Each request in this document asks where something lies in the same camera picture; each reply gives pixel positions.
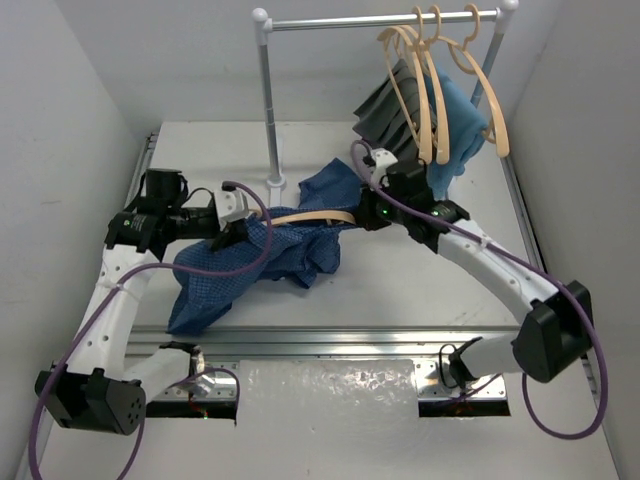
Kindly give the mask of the blue plaid shirt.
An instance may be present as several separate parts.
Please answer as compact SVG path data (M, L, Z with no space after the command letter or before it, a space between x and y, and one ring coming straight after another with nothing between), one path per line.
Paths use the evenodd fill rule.
M315 175L299 183L299 203L295 208L273 207L272 219L284 216L337 210L353 213L360 202L361 181L339 159L332 160ZM171 335L195 336L228 313L233 302L256 282L286 279L309 289L320 274L335 273L341 263L339 235L347 224L328 225L305 221L276 226L266 259L256 260L264 251L267 227L255 216L246 221L248 238L217 252L201 241L179 251L173 263L191 270L246 272L231 277L195 275L174 271L180 292L174 302L166 331Z

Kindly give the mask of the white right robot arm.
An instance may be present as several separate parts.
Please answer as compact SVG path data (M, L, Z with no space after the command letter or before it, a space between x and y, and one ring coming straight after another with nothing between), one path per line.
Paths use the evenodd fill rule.
M519 324L514 334L475 337L450 353L445 375L456 386L513 372L548 383L595 348L591 295L584 285L554 280L493 242L464 208L435 199L419 162L400 162L378 149L354 164L364 180L359 226L404 227L416 243L478 281Z

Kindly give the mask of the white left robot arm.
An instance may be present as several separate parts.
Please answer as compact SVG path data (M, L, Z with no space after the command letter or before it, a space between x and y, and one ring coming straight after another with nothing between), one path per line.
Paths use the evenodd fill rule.
M197 345L169 341L140 364L124 365L129 336L151 277L177 240L215 247L245 239L249 214L243 191L223 184L205 207L190 207L178 170L148 169L138 190L108 225L102 267L70 354L39 373L38 397L66 429L132 434L147 404L204 369Z

